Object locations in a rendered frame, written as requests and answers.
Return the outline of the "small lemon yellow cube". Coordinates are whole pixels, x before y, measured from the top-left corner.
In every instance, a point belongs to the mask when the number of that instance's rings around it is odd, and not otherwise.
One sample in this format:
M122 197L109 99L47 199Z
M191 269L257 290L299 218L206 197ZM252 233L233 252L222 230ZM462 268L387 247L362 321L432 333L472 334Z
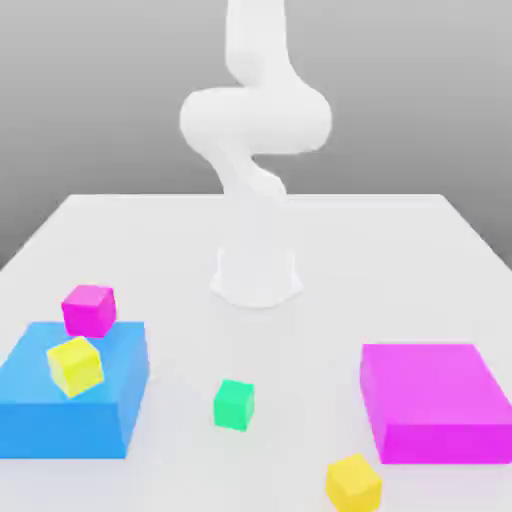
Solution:
M53 382L68 398L104 382L100 352L83 336L51 347L46 356Z

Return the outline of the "small green cube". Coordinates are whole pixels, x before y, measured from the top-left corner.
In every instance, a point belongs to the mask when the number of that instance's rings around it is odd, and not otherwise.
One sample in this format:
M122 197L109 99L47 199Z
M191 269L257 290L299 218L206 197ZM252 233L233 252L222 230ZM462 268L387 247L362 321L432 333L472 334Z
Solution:
M224 379L214 398L216 426L245 432L254 413L253 384Z

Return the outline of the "large magenta box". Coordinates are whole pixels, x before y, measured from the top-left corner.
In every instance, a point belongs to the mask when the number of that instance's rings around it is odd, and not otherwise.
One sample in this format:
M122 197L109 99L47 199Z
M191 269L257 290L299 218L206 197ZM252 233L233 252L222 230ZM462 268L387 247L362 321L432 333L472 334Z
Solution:
M360 387L381 463L512 463L512 403L474 345L366 344Z

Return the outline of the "small golden yellow cube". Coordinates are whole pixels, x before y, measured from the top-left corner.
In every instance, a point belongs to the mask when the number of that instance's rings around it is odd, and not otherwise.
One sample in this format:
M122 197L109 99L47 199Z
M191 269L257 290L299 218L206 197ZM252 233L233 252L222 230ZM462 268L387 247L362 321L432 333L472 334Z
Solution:
M375 512L382 480L361 454L328 465L326 494L338 512Z

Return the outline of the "small magenta cube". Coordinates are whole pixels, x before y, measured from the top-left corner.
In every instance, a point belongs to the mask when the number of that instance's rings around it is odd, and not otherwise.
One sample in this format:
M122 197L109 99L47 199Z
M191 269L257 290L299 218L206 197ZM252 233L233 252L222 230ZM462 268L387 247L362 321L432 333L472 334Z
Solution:
M70 336L103 338L117 318L111 287L78 285L62 301L61 308Z

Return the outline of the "large blue box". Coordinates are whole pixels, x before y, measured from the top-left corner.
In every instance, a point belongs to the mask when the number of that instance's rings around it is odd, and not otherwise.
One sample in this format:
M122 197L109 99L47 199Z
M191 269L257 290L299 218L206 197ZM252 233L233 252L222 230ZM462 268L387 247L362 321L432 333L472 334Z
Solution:
M68 398L47 350L69 339L62 322L33 322L0 365L0 458L124 458L149 376L142 322L117 322L99 350L104 382Z

